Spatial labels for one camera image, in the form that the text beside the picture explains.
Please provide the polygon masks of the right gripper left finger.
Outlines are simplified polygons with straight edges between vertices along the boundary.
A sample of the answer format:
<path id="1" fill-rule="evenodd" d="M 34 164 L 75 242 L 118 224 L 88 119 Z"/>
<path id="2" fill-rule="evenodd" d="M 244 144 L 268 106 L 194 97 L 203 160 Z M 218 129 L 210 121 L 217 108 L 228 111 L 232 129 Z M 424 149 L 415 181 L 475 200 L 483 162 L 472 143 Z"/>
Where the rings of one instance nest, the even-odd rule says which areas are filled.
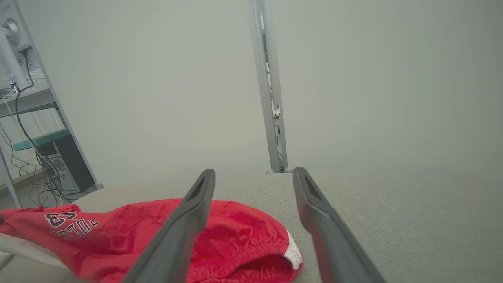
<path id="1" fill-rule="evenodd" d="M 184 283 L 196 237 L 205 229 L 215 190 L 206 169 L 167 217 L 123 279 L 124 283 Z"/>

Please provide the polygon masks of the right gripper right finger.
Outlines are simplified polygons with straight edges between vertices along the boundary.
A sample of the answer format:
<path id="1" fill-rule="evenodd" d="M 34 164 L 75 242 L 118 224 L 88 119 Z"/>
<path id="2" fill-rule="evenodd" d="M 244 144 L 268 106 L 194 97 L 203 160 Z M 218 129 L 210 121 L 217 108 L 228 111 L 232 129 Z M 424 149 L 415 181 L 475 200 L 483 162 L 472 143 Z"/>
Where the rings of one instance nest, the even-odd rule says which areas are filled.
<path id="1" fill-rule="evenodd" d="M 296 167 L 293 186 L 300 221 L 311 235 L 323 283 L 384 283 L 337 211 L 307 169 Z"/>

